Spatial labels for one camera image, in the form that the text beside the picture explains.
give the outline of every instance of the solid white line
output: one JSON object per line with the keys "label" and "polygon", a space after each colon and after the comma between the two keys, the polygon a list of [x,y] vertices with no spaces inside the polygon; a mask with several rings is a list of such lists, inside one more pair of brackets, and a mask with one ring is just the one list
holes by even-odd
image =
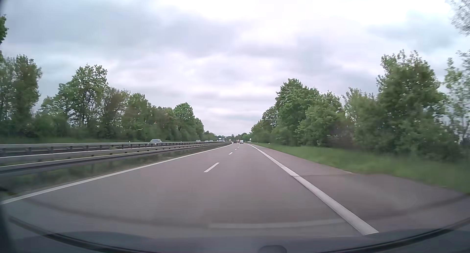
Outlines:
{"label": "solid white line", "polygon": [[216,229],[266,229],[266,228],[289,228],[289,227],[310,227],[320,225],[331,225],[344,223],[343,219],[323,219],[305,222],[279,222],[279,223],[211,223],[208,228]]}
{"label": "solid white line", "polygon": [[206,172],[208,172],[209,170],[213,169],[215,166],[217,166],[218,163],[219,163],[219,162],[215,163],[215,164],[212,165],[210,168],[206,169],[206,170],[204,171],[204,173],[206,173]]}
{"label": "solid white line", "polygon": [[326,193],[324,193],[322,190],[319,188],[315,187],[313,184],[311,184],[309,181],[306,179],[302,178],[299,176],[297,173],[293,172],[290,170],[288,167],[284,166],[277,160],[273,159],[270,157],[268,154],[264,153],[263,151],[259,150],[253,145],[250,145],[265,156],[267,156],[271,161],[276,163],[278,166],[280,166],[283,170],[285,170],[289,175],[294,177],[299,183],[304,185],[307,189],[309,189],[315,196],[317,196],[321,201],[323,201],[326,205],[328,205],[330,208],[333,209],[339,216],[341,216],[344,220],[346,220],[352,227],[356,228],[357,231],[359,231],[363,235],[369,235],[373,233],[378,233],[375,228],[370,226],[368,223],[366,223],[364,220],[359,218],[357,215],[353,214],[350,210],[346,209],[344,206],[342,206],[339,202],[333,200],[330,196],[328,196]]}
{"label": "solid white line", "polygon": [[29,197],[37,196],[37,195],[39,195],[39,194],[43,194],[43,193],[48,193],[48,192],[55,191],[55,190],[64,189],[64,188],[71,187],[71,186],[75,186],[75,185],[78,185],[78,184],[82,184],[82,183],[86,183],[86,182],[90,182],[90,181],[95,181],[95,180],[99,180],[99,179],[102,179],[102,178],[111,177],[111,176],[118,175],[118,174],[122,174],[122,173],[125,173],[125,172],[130,172],[130,171],[133,171],[133,170],[138,170],[138,169],[141,169],[141,168],[150,167],[150,166],[153,166],[153,165],[165,163],[165,162],[172,161],[172,160],[177,160],[177,159],[184,158],[184,157],[189,157],[189,156],[192,156],[192,155],[201,154],[201,153],[204,153],[204,152],[209,152],[209,151],[212,151],[212,150],[215,150],[215,149],[220,149],[220,148],[209,149],[209,150],[206,150],[206,151],[202,151],[202,152],[198,152],[198,153],[194,153],[194,154],[189,154],[189,155],[182,156],[182,157],[175,157],[175,158],[172,158],[172,159],[163,160],[163,161],[156,162],[156,163],[152,163],[152,164],[148,164],[148,165],[145,165],[145,166],[135,167],[135,168],[131,168],[131,169],[119,171],[119,172],[114,172],[114,173],[111,173],[111,174],[106,174],[106,175],[98,176],[98,177],[91,178],[91,179],[86,179],[86,180],[83,180],[83,181],[78,181],[78,182],[73,182],[73,183],[69,183],[69,184],[57,186],[57,187],[50,188],[50,189],[47,189],[47,190],[41,190],[41,191],[33,192],[33,193],[26,194],[26,195],[23,195],[23,196],[18,196],[18,197],[14,197],[14,198],[11,198],[11,199],[6,199],[6,200],[3,200],[3,201],[0,201],[0,204],[3,204],[3,205],[4,205],[4,204],[8,204],[8,203],[15,202],[15,201],[19,201],[19,200],[23,200],[23,199],[26,199],[26,198],[29,198]]}

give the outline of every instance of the cloud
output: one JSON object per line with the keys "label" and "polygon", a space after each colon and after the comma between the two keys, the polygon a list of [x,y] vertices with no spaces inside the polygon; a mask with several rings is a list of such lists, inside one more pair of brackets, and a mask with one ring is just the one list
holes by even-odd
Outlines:
{"label": "cloud", "polygon": [[[444,10],[439,1],[4,0],[1,47],[42,67],[43,96],[79,66],[101,64],[111,86],[158,106],[187,101],[206,129],[238,134],[288,78],[337,95],[375,93],[380,57],[403,48],[442,72],[470,46],[434,11]],[[407,7],[383,11],[400,3]]]}
{"label": "cloud", "polygon": [[426,53],[448,48],[459,38],[446,15],[428,15],[415,11],[408,12],[403,22],[374,25],[369,30],[378,36],[405,42],[410,48]]}

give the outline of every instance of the guardrail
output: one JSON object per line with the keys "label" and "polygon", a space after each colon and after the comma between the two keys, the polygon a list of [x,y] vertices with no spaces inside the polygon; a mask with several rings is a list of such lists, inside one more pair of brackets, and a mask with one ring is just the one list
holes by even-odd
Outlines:
{"label": "guardrail", "polygon": [[53,143],[53,144],[0,144],[0,157],[63,152],[147,148],[155,146],[212,144],[217,142],[99,142],[99,143]]}
{"label": "guardrail", "polygon": [[[59,160],[49,160],[49,161],[42,161],[42,162],[34,162],[34,163],[25,163],[25,164],[18,164],[18,165],[9,165],[9,166],[0,166],[0,176],[10,176],[15,174],[24,174],[25,171],[31,171],[31,169],[35,169],[37,171],[41,170],[50,170],[56,169],[57,167],[68,167],[68,166],[77,166],[83,163],[89,162],[102,162],[102,161],[110,161],[113,159],[122,159],[122,158],[129,158],[129,157],[139,157],[139,156],[146,156],[146,155],[155,155],[159,153],[166,153],[178,150],[186,150],[192,148],[203,148],[209,146],[222,146],[229,144],[230,142],[214,142],[205,144],[192,144],[192,145],[179,145],[179,146],[160,146],[154,147],[152,149],[142,149],[142,148],[132,148],[132,149],[111,149],[111,150],[96,150],[96,151],[81,151],[77,153],[60,153],[60,154],[49,154],[49,155],[67,155],[67,154],[77,154],[74,158],[67,158],[67,159],[59,159]],[[87,157],[81,157],[80,155],[91,154]]]}

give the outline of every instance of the highway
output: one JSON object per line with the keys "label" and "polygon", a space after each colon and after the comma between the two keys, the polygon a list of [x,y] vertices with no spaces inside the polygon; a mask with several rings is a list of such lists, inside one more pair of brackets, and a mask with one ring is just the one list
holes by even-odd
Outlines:
{"label": "highway", "polygon": [[[3,204],[8,215],[57,233],[317,238],[440,228],[467,218],[470,199],[407,179],[355,174],[234,143]],[[33,235],[10,228],[14,238]]]}

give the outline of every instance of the grass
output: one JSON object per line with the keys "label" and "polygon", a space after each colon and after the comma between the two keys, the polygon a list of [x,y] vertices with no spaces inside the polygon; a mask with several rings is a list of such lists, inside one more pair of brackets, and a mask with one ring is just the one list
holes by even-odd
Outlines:
{"label": "grass", "polygon": [[0,144],[40,144],[40,143],[98,143],[98,142],[126,142],[122,139],[97,139],[97,138],[74,138],[74,137],[0,137]]}
{"label": "grass", "polygon": [[450,163],[337,148],[253,144],[350,172],[389,174],[470,194],[470,164],[468,161]]}

